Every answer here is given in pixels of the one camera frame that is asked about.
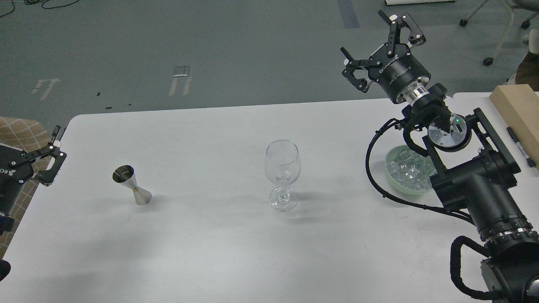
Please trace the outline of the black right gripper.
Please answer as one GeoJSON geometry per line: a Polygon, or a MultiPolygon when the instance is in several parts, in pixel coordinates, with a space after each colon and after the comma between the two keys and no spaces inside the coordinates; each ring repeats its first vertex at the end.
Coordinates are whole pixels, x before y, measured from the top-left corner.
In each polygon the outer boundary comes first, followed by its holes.
{"type": "Polygon", "coordinates": [[[345,57],[341,74],[363,93],[368,92],[372,81],[376,82],[393,103],[400,104],[410,84],[426,85],[432,77],[411,54],[412,48],[426,43],[426,37],[408,13],[389,16],[379,10],[378,14],[390,27],[387,43],[366,60],[355,60],[345,47],[340,47],[345,57]],[[358,70],[369,71],[370,80],[356,77],[358,70]]]}

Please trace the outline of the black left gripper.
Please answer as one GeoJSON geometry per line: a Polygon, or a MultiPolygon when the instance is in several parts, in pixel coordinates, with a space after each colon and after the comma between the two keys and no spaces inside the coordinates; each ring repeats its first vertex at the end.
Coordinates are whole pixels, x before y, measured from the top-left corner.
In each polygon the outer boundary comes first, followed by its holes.
{"type": "Polygon", "coordinates": [[[1,215],[9,215],[15,205],[22,187],[33,176],[31,163],[38,158],[52,157],[53,165],[46,170],[40,170],[33,177],[40,184],[50,186],[66,158],[66,153],[60,150],[57,140],[61,127],[53,130],[50,142],[43,148],[26,152],[5,144],[0,146],[0,211],[1,215]]]}

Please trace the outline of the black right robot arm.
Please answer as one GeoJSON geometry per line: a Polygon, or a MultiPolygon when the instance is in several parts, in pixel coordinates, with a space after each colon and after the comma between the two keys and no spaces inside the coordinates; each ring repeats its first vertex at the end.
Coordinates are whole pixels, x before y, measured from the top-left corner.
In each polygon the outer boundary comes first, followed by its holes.
{"type": "Polygon", "coordinates": [[[445,104],[447,89],[427,84],[430,73],[411,49],[426,42],[412,17],[379,15],[389,26],[387,42],[368,59],[356,60],[345,48],[342,71],[350,84],[368,92],[378,84],[396,105],[406,103],[402,119],[389,119],[366,149],[366,176],[384,197],[412,207],[460,218],[477,228],[481,244],[466,236],[451,244],[450,276],[464,295],[493,303],[537,303],[538,232],[528,222],[510,188],[520,167],[481,109],[461,116],[445,104]],[[391,127],[403,132],[408,148],[433,162],[431,185],[442,203],[431,207],[393,196],[375,181],[370,157],[391,127]]]}

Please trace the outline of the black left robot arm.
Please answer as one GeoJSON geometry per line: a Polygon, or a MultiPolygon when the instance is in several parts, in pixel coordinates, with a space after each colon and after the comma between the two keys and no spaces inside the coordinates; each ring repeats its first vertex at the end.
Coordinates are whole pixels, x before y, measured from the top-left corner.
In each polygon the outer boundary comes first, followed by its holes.
{"type": "Polygon", "coordinates": [[[56,126],[52,135],[33,120],[1,118],[1,257],[15,234],[38,184],[50,186],[66,153],[60,150],[56,126]]]}

